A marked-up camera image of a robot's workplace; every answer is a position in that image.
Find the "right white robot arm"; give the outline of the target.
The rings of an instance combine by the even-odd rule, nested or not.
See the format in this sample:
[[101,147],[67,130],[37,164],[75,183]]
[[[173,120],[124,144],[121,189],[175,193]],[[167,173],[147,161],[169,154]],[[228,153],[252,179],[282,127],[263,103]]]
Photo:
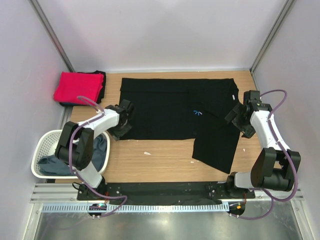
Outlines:
[[277,107],[262,102],[261,96],[258,90],[246,91],[243,102],[225,117],[244,138],[257,135],[261,147],[251,171],[233,172],[227,177],[225,192],[231,198],[253,189],[289,192],[283,199],[268,194],[272,200],[286,202],[298,190],[301,155],[290,149],[279,132],[274,116]]

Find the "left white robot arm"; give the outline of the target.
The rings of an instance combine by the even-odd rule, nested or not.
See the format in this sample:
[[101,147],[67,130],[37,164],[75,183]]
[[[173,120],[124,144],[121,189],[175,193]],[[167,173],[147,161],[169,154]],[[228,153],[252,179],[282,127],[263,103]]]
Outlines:
[[91,197],[95,200],[111,199],[111,196],[107,196],[104,177],[92,163],[94,140],[106,131],[115,140],[125,135],[132,128],[129,121],[134,105],[124,99],[120,104],[102,108],[85,96],[80,95],[77,99],[93,107],[97,115],[78,123],[68,121],[62,129],[55,157],[68,165],[70,173],[86,186]]

